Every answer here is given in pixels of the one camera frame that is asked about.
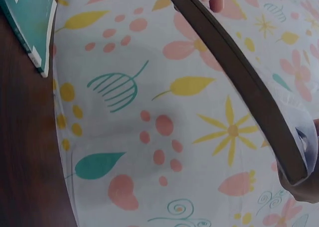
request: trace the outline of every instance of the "yellow dot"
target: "yellow dot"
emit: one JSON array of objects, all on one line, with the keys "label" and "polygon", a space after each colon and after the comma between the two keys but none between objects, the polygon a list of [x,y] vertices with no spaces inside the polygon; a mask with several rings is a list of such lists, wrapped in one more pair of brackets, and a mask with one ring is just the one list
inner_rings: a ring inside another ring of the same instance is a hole
[{"label": "yellow dot", "polygon": [[70,149],[70,142],[68,139],[63,139],[62,147],[64,150],[68,151]]},{"label": "yellow dot", "polygon": [[251,38],[245,39],[245,45],[249,51],[255,52],[255,45],[254,45],[254,42],[251,40]]},{"label": "yellow dot", "polygon": [[73,105],[73,114],[78,119],[82,119],[83,117],[82,109],[77,105]]},{"label": "yellow dot", "polygon": [[239,220],[241,218],[241,214],[238,213],[238,214],[234,214],[234,219],[235,220]]},{"label": "yellow dot", "polygon": [[80,124],[78,124],[78,123],[73,124],[72,125],[72,132],[76,136],[82,136],[82,128],[81,128]]},{"label": "yellow dot", "polygon": [[251,213],[246,213],[243,217],[242,223],[248,225],[251,221]]},{"label": "yellow dot", "polygon": [[53,79],[53,90],[56,90],[56,81]]},{"label": "yellow dot", "polygon": [[66,127],[66,117],[63,114],[59,114],[56,117],[56,124],[59,129],[64,129]]},{"label": "yellow dot", "polygon": [[60,87],[60,95],[61,98],[66,101],[70,102],[75,97],[74,87],[70,83],[65,83]]},{"label": "yellow dot", "polygon": [[241,33],[240,32],[237,32],[236,35],[237,35],[238,38],[241,39]]}]

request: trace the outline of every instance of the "yellow leaf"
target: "yellow leaf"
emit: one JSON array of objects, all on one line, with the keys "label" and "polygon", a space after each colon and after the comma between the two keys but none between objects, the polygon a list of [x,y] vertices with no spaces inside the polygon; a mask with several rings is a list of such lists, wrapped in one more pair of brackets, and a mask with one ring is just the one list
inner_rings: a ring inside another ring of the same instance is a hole
[{"label": "yellow leaf", "polygon": [[307,61],[307,63],[310,65],[310,60],[309,60],[308,54],[305,50],[304,50],[304,57],[305,57],[305,60]]},{"label": "yellow leaf", "polygon": [[255,45],[251,38],[245,39],[245,45],[250,52],[255,52]]},{"label": "yellow leaf", "polygon": [[171,4],[170,0],[157,0],[153,6],[152,11],[163,9]]},{"label": "yellow leaf", "polygon": [[226,113],[228,124],[229,125],[234,124],[234,111],[233,111],[233,107],[231,105],[231,100],[229,96],[227,96],[227,99],[226,99],[225,113]]},{"label": "yellow leaf", "polygon": [[297,34],[294,34],[288,31],[283,33],[283,35],[281,36],[281,40],[289,45],[296,43],[298,39],[299,39],[299,36]]},{"label": "yellow leaf", "polygon": [[92,25],[96,21],[98,21],[102,16],[107,14],[109,11],[89,11],[76,14],[75,16],[69,18],[65,25],[56,30],[55,33],[59,32],[62,29],[82,29],[89,25]]},{"label": "yellow leaf", "polygon": [[156,95],[152,100],[172,92],[174,95],[178,96],[192,96],[200,93],[203,89],[207,87],[211,82],[215,81],[213,78],[207,77],[193,77],[186,76],[176,79],[169,87],[168,91],[162,92]]},{"label": "yellow leaf", "polygon": [[261,145],[261,147],[265,147],[265,146],[269,146],[269,143],[266,140],[263,141],[263,144]]},{"label": "yellow leaf", "polygon": [[69,2],[67,2],[66,0],[58,0],[58,3],[64,6],[69,6]]}]

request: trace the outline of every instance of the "pink dot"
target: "pink dot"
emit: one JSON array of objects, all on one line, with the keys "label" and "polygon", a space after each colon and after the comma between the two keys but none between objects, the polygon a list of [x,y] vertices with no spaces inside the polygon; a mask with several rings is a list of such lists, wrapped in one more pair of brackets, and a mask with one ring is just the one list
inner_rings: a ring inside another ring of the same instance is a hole
[{"label": "pink dot", "polygon": [[108,196],[119,208],[125,211],[135,211],[139,202],[134,196],[134,182],[128,175],[118,175],[111,180]]},{"label": "pink dot", "polygon": [[105,53],[110,53],[115,49],[115,43],[108,43],[107,45],[104,46],[103,51]]},{"label": "pink dot", "polygon": [[159,177],[159,184],[161,186],[167,186],[167,178],[165,176]]},{"label": "pink dot", "polygon": [[126,36],[121,40],[121,45],[122,45],[122,46],[127,46],[130,41],[131,41],[131,37],[130,37],[129,35],[126,35]]},{"label": "pink dot", "polygon": [[183,169],[183,166],[179,160],[173,159],[172,161],[170,161],[170,168],[174,172],[180,172]]},{"label": "pink dot", "polygon": [[121,22],[125,19],[125,15],[124,14],[120,14],[118,16],[115,17],[115,22]]},{"label": "pink dot", "polygon": [[148,111],[146,111],[146,110],[143,110],[143,111],[141,111],[141,119],[143,120],[143,121],[150,121],[151,120],[151,115],[150,115],[150,113],[148,112]]},{"label": "pink dot", "polygon": [[143,7],[139,7],[134,10],[134,14],[142,14],[143,11],[144,11]]},{"label": "pink dot", "polygon": [[130,30],[134,32],[140,32],[146,29],[148,22],[144,18],[137,18],[130,23]]},{"label": "pink dot", "polygon": [[174,129],[172,120],[166,115],[159,115],[156,118],[155,126],[159,134],[162,136],[171,135]]},{"label": "pink dot", "polygon": [[272,169],[274,172],[278,172],[278,168],[277,168],[277,163],[276,163],[276,161],[274,161],[274,162],[271,164],[271,169]]},{"label": "pink dot", "polygon": [[85,50],[86,51],[91,51],[92,49],[94,49],[95,47],[95,43],[92,42],[92,43],[88,43],[87,45],[85,45]]},{"label": "pink dot", "polygon": [[291,12],[291,18],[292,19],[298,19],[299,18],[299,14],[296,12]]},{"label": "pink dot", "polygon": [[165,162],[165,154],[162,150],[156,150],[153,154],[153,161],[156,165],[163,165]]},{"label": "pink dot", "polygon": [[171,146],[173,147],[174,151],[178,153],[181,153],[183,151],[183,145],[177,140],[171,141]]},{"label": "pink dot", "polygon": [[53,44],[53,50],[52,50],[52,53],[53,53],[53,57],[56,55],[56,46],[55,44]]},{"label": "pink dot", "polygon": [[104,30],[103,32],[103,37],[104,38],[110,38],[112,37],[113,35],[115,35],[116,33],[116,29],[106,29]]},{"label": "pink dot", "polygon": [[142,131],[140,133],[140,140],[141,140],[142,143],[148,144],[150,142],[150,140],[151,140],[149,133],[147,131]]}]

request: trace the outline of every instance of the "book spine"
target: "book spine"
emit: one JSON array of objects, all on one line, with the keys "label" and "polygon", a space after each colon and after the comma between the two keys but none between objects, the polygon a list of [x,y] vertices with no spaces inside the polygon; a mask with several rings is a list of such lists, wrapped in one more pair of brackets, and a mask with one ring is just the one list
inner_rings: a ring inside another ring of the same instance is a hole
[{"label": "book spine", "polygon": [[10,13],[9,8],[8,8],[8,6],[5,3],[5,0],[0,0],[0,7],[2,8],[2,11],[3,11],[7,21],[9,22],[13,32],[17,36],[18,40],[20,41],[21,45],[23,46],[23,48],[27,52],[29,58],[31,59],[31,61],[33,62],[35,67],[36,68],[41,67],[41,65],[38,63],[36,57],[33,55],[32,51],[30,50],[30,47],[28,46],[27,42],[25,41],[23,35],[21,34],[17,24],[15,23],[12,15]]}]

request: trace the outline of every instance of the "pink paw print pattern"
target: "pink paw print pattern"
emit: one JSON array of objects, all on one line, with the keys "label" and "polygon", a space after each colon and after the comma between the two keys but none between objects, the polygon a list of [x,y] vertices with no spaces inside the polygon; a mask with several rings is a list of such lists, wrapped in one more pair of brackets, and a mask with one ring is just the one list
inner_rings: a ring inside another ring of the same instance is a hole
[{"label": "pink paw print pattern", "polygon": [[[143,11],[144,11],[144,8],[143,7],[139,7],[139,8],[136,8],[133,11],[133,14],[134,15],[140,15],[140,14],[143,13]],[[114,18],[114,21],[116,23],[120,23],[120,22],[124,21],[125,19],[126,19],[126,16],[124,14],[119,14],[119,15],[117,15]],[[145,30],[147,28],[147,25],[148,25],[148,22],[147,22],[146,19],[144,19],[142,17],[138,17],[138,18],[136,18],[136,19],[134,19],[134,20],[132,20],[130,22],[129,30],[131,32],[138,33],[138,32],[141,32],[141,31]],[[116,29],[108,28],[108,29],[104,30],[102,36],[104,38],[108,39],[108,38],[113,37],[116,33],[117,33]],[[121,46],[127,46],[131,42],[131,40],[132,40],[131,35],[127,34],[120,41],[120,45]],[[95,48],[95,46],[96,46],[95,42],[88,43],[87,45],[85,45],[85,50],[86,51],[91,51],[91,50],[93,50]],[[103,52],[104,53],[111,53],[113,50],[115,50],[116,46],[117,46],[116,43],[109,42],[103,47]]]},{"label": "pink paw print pattern", "polygon": [[[142,121],[145,121],[145,122],[151,121],[151,115],[146,110],[141,111],[140,116]],[[155,120],[155,127],[157,132],[161,136],[169,137],[173,133],[174,123],[167,115],[159,115]],[[148,144],[151,141],[150,134],[147,131],[141,131],[140,141],[144,144]],[[171,141],[171,147],[176,153],[183,152],[183,145],[178,140],[173,139]],[[155,165],[162,166],[165,164],[165,160],[166,160],[165,152],[162,149],[157,149],[154,151],[153,162]],[[170,160],[169,165],[173,172],[180,172],[183,169],[182,163],[176,158],[173,158],[172,160]],[[159,184],[161,186],[167,186],[168,185],[167,177],[160,176]]]}]

